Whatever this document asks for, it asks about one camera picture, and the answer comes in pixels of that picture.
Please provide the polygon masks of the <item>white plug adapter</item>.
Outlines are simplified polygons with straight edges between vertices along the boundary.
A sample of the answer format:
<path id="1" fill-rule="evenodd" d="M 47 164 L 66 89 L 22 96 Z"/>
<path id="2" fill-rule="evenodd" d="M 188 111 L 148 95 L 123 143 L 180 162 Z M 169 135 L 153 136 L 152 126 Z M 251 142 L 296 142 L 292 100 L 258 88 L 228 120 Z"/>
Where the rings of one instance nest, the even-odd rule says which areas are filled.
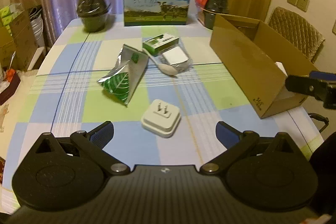
<path id="1" fill-rule="evenodd" d="M 141 118 L 142 127 L 162 137 L 170 138 L 181 120 L 177 106 L 155 99 Z"/>

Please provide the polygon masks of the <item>beige plastic spoon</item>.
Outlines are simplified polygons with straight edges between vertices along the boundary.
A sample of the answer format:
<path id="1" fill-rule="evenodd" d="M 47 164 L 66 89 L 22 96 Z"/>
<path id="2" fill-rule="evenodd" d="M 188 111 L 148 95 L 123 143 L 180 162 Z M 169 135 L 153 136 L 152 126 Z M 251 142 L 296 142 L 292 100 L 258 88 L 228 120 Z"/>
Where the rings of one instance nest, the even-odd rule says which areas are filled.
<path id="1" fill-rule="evenodd" d="M 171 65 L 158 63 L 155 58 L 146 50 L 145 48 L 142 49 L 144 53 L 148 55 L 148 57 L 153 61 L 153 63 L 156 65 L 156 67 L 165 75 L 167 76 L 176 76 L 178 74 L 178 71 L 172 67 Z"/>

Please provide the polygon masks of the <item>green white medicine box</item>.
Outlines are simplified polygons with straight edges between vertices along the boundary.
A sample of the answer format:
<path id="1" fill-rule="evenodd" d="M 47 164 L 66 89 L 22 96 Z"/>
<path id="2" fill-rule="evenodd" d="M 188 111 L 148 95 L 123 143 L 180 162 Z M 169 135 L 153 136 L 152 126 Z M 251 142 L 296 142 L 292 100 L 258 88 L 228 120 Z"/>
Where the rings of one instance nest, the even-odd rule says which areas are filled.
<path id="1" fill-rule="evenodd" d="M 179 37 L 171 34 L 161 34 L 142 42 L 143 49 L 146 49 L 151 55 L 157 56 L 161 51 L 178 44 Z"/>

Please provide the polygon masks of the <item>quilted brown chair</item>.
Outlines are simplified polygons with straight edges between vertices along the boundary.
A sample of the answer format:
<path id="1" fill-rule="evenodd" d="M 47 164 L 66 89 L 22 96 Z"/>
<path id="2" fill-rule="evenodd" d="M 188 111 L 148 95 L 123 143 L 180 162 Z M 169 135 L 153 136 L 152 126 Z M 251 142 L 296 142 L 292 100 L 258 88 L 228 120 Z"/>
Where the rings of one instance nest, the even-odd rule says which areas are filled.
<path id="1" fill-rule="evenodd" d="M 305 18 L 283 7 L 276 7 L 268 26 L 291 42 L 312 64 L 315 63 L 325 38 Z"/>

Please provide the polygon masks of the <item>brown cardboard box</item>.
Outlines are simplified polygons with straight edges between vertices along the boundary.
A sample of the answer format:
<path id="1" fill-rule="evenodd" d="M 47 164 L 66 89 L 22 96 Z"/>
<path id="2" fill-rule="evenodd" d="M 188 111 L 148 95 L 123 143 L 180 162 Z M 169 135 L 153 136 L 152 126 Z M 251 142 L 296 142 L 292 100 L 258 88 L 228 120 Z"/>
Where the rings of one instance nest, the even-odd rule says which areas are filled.
<path id="1" fill-rule="evenodd" d="M 301 106 L 303 94 L 285 88 L 289 75 L 307 76 L 315 66 L 261 20 L 215 16 L 210 47 L 263 119 Z"/>

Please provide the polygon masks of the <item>silver green tea pouch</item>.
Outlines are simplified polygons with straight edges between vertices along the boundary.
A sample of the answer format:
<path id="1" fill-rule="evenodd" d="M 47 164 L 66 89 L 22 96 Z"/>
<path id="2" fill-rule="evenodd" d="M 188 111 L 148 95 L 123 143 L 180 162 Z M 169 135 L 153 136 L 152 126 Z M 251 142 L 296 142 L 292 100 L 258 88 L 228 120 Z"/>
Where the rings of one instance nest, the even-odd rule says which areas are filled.
<path id="1" fill-rule="evenodd" d="M 116 65 L 97 83 L 127 106 L 148 64 L 148 55 L 126 44 L 118 54 Z"/>

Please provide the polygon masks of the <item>checkered tablecloth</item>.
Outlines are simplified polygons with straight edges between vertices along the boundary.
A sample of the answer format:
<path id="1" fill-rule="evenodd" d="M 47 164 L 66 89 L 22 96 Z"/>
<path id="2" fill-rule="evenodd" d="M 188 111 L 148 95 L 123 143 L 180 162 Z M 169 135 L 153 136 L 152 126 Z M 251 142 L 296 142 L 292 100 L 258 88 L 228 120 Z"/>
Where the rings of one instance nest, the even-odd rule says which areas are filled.
<path id="1" fill-rule="evenodd" d="M 193 61 L 189 70 L 171 78 L 149 63 L 127 106 L 105 94 L 97 81 L 114 67 L 122 46 L 141 48 L 144 40 L 163 33 L 179 37 Z M 1 109 L 1 155 L 6 161 L 2 209 L 11 213 L 18 208 L 11 180 L 41 133 L 69 136 L 105 121 L 114 125 L 105 150 L 129 166 L 204 164 L 224 151 L 215 136 L 218 121 L 262 136 L 287 132 L 310 156 L 323 139 L 304 108 L 260 119 L 210 47 L 210 37 L 211 31 L 195 18 L 185 26 L 125 27 L 117 16 L 95 34 L 84 32 L 78 19 L 68 24 L 40 69 L 22 76 Z M 180 109 L 181 120 L 170 138 L 142 127 L 141 118 L 155 99 Z"/>

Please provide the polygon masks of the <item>cardboard boxes beside table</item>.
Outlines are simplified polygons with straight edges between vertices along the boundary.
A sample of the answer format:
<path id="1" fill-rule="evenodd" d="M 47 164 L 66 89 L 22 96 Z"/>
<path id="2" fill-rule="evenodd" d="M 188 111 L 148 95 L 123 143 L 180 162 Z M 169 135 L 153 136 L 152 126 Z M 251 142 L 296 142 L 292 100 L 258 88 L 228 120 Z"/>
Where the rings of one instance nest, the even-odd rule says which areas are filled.
<path id="1" fill-rule="evenodd" d="M 1 66 L 28 71 L 38 48 L 29 13 L 22 4 L 1 8 Z"/>

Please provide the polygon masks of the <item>left dark wrapped bowl stack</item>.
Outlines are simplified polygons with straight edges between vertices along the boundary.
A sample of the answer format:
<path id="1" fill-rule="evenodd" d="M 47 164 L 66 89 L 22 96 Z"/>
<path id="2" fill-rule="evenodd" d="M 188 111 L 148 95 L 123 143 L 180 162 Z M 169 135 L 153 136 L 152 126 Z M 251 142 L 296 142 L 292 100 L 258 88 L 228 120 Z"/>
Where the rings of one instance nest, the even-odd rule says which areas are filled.
<path id="1" fill-rule="evenodd" d="M 110 9 L 110 0 L 78 0 L 76 11 L 86 32 L 98 32 L 105 27 Z"/>

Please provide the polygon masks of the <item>blue milk carton box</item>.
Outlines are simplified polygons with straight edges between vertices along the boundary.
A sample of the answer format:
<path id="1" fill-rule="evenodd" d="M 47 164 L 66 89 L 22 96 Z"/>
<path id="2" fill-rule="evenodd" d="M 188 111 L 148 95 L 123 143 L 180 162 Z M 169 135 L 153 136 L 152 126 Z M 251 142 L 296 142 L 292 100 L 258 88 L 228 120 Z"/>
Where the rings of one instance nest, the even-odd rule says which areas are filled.
<path id="1" fill-rule="evenodd" d="M 125 26 L 185 25 L 190 0 L 123 0 Z"/>

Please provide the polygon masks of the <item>beige wall switch plates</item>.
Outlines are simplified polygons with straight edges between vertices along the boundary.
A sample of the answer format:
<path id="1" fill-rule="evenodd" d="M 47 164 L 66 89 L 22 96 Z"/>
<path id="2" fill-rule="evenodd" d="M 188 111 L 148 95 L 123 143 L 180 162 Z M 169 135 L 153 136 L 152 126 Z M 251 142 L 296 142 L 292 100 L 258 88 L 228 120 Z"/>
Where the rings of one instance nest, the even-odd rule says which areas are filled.
<path id="1" fill-rule="evenodd" d="M 287 0 L 287 2 L 303 12 L 307 12 L 310 0 Z"/>

